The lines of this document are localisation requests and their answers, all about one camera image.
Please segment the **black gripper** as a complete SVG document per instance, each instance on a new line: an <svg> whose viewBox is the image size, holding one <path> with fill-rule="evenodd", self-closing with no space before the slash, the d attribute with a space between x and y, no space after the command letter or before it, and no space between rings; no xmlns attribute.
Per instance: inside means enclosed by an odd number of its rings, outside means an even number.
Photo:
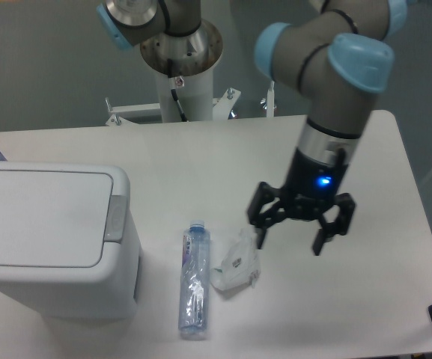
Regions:
<svg viewBox="0 0 432 359"><path fill-rule="evenodd" d="M335 163L317 162L297 149L282 188L273 188L260 182L246 210L249 223L254 227L257 249L262 249L268 229L286 217L294 220L318 220L320 229L312 251L320 256L323 246L334 236L345 236L350 228L356 202L349 193L338 192L347 171L347 151L335 152ZM324 213L334 205L338 214L328 222Z"/></svg>

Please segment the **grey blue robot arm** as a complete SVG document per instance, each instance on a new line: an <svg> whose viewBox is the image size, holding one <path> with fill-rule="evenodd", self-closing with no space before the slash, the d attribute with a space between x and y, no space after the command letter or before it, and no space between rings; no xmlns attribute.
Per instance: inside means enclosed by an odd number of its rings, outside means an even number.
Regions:
<svg viewBox="0 0 432 359"><path fill-rule="evenodd" d="M213 83L203 81L222 54L218 30L199 1L102 1L97 15L120 49L139 47L162 76L165 122L212 120ZM247 209L262 247L268 229L285 219L318 221L319 254L345 235L356 204L339 187L377 101L386 89L394 53L386 38L407 18L405 1L325 1L301 26L274 23L259 35L256 67L311 101L282 187L261 182Z"/></svg>

